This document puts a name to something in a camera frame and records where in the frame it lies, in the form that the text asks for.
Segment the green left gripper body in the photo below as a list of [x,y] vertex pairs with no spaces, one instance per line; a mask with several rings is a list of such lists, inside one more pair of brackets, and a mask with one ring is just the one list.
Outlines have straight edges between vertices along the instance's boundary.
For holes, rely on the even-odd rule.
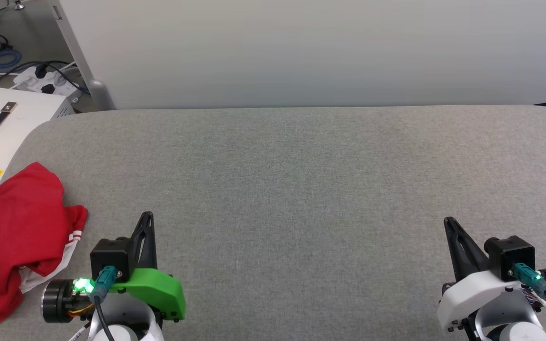
[[165,314],[165,320],[176,322],[186,317],[186,300],[180,281],[157,269],[135,269],[128,281],[117,281],[112,285],[109,296],[113,293],[129,294],[158,309]]

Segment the white equipment box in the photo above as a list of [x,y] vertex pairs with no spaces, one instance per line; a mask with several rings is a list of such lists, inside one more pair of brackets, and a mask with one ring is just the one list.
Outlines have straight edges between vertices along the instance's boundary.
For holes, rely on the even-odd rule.
[[17,149],[33,129],[51,119],[74,114],[64,96],[0,88],[0,110],[8,102],[18,105],[0,125],[0,182]]

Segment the red white t-shirt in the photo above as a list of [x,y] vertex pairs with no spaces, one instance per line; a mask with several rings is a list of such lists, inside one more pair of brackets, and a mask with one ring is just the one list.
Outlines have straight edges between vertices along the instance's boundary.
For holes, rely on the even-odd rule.
[[67,268],[88,211],[66,206],[59,178],[38,162],[0,184],[0,323],[23,294]]

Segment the grey metal partition post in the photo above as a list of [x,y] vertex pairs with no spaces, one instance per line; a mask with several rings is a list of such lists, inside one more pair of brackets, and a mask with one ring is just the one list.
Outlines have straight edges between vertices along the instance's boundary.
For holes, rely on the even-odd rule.
[[82,31],[84,30],[81,24],[77,11],[73,11],[70,6],[71,0],[47,0],[54,18],[56,19],[59,30],[61,31],[67,47],[71,55],[82,72],[83,80],[91,97],[95,101],[95,105],[100,111],[114,110],[115,106],[109,95],[106,85],[97,80],[91,68],[85,52],[82,49]]

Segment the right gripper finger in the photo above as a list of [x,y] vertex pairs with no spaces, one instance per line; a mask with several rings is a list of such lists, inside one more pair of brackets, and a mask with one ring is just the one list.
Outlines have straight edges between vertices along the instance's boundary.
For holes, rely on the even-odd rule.
[[458,221],[453,216],[444,218],[444,230],[451,258],[455,280],[460,281],[464,278],[463,265],[466,255],[463,248],[463,231]]
[[470,237],[470,235],[462,227],[462,235],[464,238],[463,248],[464,255],[466,259],[464,260],[463,265],[463,276],[464,278],[477,272],[488,270],[488,257],[487,255],[479,248],[475,241]]

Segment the white partition panel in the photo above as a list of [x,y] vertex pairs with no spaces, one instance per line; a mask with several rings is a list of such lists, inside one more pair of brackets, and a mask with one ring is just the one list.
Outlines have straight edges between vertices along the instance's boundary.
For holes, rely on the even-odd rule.
[[546,102],[546,0],[71,0],[115,109]]

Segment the white power strip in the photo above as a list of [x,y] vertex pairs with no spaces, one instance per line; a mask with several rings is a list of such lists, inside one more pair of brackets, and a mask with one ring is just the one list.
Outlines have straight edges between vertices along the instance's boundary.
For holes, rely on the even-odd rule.
[[13,79],[15,89],[65,96],[76,103],[83,92],[78,84],[69,81],[64,73],[48,71],[46,65],[33,65]]

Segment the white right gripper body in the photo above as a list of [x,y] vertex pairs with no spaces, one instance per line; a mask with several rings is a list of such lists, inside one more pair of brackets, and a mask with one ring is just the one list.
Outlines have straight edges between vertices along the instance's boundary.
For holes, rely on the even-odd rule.
[[437,308],[443,330],[457,328],[464,319],[472,330],[524,321],[524,295],[518,281],[502,281],[489,270],[473,273],[449,287]]

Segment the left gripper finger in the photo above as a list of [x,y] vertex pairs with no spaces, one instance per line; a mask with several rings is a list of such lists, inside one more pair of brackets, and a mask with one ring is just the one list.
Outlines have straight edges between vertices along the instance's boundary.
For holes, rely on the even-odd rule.
[[131,237],[135,268],[150,268],[150,212],[143,212]]
[[152,212],[143,212],[143,233],[145,235],[142,250],[142,267],[158,269],[156,240],[155,240],[155,221]]

